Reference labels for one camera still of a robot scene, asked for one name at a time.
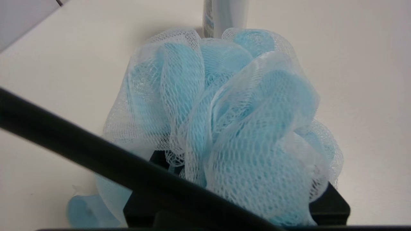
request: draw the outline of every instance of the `bottle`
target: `bottle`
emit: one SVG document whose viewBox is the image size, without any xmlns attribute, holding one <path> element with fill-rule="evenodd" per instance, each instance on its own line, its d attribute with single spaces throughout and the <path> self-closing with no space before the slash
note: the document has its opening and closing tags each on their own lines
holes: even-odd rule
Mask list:
<svg viewBox="0 0 411 231">
<path fill-rule="evenodd" d="M 204 0 L 203 33 L 206 38 L 221 38 L 227 28 L 244 28 L 249 0 Z"/>
</svg>

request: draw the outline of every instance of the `white wall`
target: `white wall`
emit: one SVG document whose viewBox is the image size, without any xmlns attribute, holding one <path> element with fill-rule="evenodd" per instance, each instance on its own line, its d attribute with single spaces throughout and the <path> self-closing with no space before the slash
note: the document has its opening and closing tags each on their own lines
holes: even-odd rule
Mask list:
<svg viewBox="0 0 411 231">
<path fill-rule="evenodd" d="M 57 8 L 56 0 L 0 0 L 0 52 Z"/>
</svg>

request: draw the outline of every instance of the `black holder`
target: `black holder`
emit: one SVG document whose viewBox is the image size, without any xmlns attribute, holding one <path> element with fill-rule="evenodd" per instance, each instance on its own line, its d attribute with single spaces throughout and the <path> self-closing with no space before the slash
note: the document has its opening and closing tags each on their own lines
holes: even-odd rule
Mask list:
<svg viewBox="0 0 411 231">
<path fill-rule="evenodd" d="M 164 169 L 169 168 L 164 151 L 155 151 L 150 162 Z M 324 194 L 310 203 L 309 208 L 312 218 L 320 226 L 346 225 L 350 215 L 349 205 L 330 183 Z M 131 194 L 123 212 L 130 228 L 197 228 L 186 219 L 150 204 L 137 193 Z"/>
</svg>

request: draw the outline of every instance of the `black plastic rod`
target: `black plastic rod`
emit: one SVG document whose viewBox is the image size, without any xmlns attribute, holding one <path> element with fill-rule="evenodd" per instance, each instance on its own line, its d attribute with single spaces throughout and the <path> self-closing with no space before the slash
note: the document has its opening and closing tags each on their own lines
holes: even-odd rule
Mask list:
<svg viewBox="0 0 411 231">
<path fill-rule="evenodd" d="M 0 127 L 211 230 L 283 230 L 0 88 Z"/>
</svg>

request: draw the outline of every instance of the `blue mesh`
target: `blue mesh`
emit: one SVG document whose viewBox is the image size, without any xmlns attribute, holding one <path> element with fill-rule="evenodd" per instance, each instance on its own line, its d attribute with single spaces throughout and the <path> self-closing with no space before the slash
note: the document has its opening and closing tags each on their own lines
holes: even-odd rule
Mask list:
<svg viewBox="0 0 411 231">
<path fill-rule="evenodd" d="M 103 137 L 146 159 L 165 150 L 185 179 L 274 224 L 314 225 L 308 205 L 336 183 L 343 162 L 314 120 L 318 103 L 280 35 L 230 28 L 200 39 L 173 29 L 130 59 Z M 97 186 L 123 222 L 128 189 Z"/>
</svg>

